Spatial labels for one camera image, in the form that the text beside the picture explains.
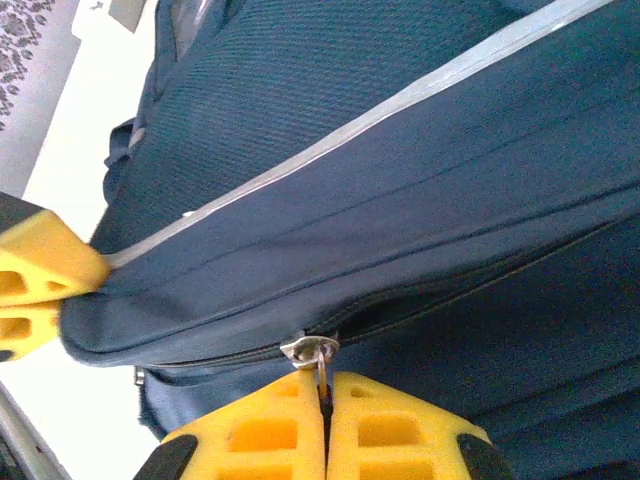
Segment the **reflective trim strip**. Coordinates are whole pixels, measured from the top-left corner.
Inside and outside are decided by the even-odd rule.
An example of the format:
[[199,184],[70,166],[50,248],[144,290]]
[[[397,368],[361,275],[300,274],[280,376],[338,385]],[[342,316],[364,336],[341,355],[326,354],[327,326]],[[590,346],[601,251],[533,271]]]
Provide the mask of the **reflective trim strip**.
[[132,148],[136,143],[142,140],[145,131],[146,130],[144,128],[139,128],[138,130],[133,132],[133,135],[131,135],[131,138],[129,139],[129,148]]
[[150,237],[118,253],[107,255],[108,261],[114,268],[126,265],[221,208],[288,177],[315,162],[323,155],[341,147],[391,115],[460,83],[488,66],[499,62],[612,1],[556,0],[494,33],[442,67],[416,80],[393,97],[330,133],[315,145],[204,205],[189,217],[173,222]]

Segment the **zipper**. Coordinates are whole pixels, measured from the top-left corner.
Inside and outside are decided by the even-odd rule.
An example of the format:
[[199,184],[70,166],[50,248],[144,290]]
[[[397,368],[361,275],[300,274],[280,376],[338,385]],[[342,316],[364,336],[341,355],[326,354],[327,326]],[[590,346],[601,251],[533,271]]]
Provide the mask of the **zipper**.
[[[612,228],[623,220],[625,219],[600,225],[588,233],[577,235],[571,240],[563,242],[560,245],[558,245],[558,243],[554,243],[543,247],[537,247],[535,249],[528,250],[525,253],[516,255],[515,258],[514,256],[507,257],[506,259],[493,263],[488,267],[481,267],[467,271],[445,281],[422,282],[411,286],[393,288],[383,292],[367,295],[342,308],[336,314],[313,328],[299,332],[293,339],[288,339],[281,343],[272,343],[260,348],[245,350],[231,355],[186,362],[148,364],[144,367],[168,369],[229,367],[253,362],[275,360],[282,358],[284,354],[284,356],[292,361],[296,368],[300,368],[300,365],[297,365],[297,363],[304,362],[304,353],[301,354],[300,352],[304,350],[304,348],[311,348],[310,345],[313,345],[313,347],[316,348],[318,342],[324,342],[334,349],[330,353],[330,355],[333,355],[337,352],[340,346],[348,346],[353,343],[381,335],[396,328],[401,328],[425,315],[442,310],[455,302],[474,295],[482,290],[486,290],[496,283],[515,276],[540,262],[573,248],[587,239]],[[355,331],[345,336],[339,336],[339,328],[344,325],[350,317],[363,311],[367,307],[371,307],[384,301],[406,297],[408,295],[420,295],[424,293],[442,291],[447,286],[450,287],[451,284],[456,284],[458,288],[450,290],[448,294],[434,299],[432,303],[421,305],[415,310],[405,313],[400,318],[395,318],[388,323],[373,325],[362,331]]]

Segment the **gray surface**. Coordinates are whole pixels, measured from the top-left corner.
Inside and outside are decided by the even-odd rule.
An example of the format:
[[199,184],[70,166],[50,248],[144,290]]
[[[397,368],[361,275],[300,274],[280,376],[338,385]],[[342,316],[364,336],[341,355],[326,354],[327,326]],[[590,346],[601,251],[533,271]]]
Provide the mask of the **gray surface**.
[[40,437],[0,383],[0,436],[26,474],[27,480],[70,480],[49,446]]
[[0,192],[0,235],[40,210],[36,205]]
[[135,32],[142,15],[145,0],[113,0],[109,15],[130,32]]
[[0,191],[21,196],[80,46],[71,34],[79,0],[2,3]]
[[196,34],[202,26],[202,20],[214,0],[188,0],[174,2],[171,5],[171,23],[176,37],[178,59],[187,53]]

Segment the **metal zipper slider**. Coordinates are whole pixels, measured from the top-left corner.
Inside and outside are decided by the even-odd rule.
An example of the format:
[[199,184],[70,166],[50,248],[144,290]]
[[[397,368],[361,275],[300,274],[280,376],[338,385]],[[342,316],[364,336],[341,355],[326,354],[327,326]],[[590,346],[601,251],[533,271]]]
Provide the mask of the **metal zipper slider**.
[[291,360],[294,367],[311,370],[317,368],[321,352],[324,363],[330,363],[336,352],[340,350],[340,343],[333,338],[319,335],[307,336],[304,332],[300,332],[295,338],[283,342],[280,350]]

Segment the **white wall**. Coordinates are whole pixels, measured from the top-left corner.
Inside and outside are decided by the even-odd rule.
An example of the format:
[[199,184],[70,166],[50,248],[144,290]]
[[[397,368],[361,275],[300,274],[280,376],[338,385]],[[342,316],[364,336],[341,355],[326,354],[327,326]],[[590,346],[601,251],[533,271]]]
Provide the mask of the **white wall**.
[[[49,208],[87,240],[102,215],[103,161],[111,128],[135,115],[153,57],[149,0],[132,35],[82,0],[74,34],[82,40],[24,198]],[[54,341],[0,364],[0,380],[74,480],[128,480],[155,448],[137,423],[132,368],[80,365]]]

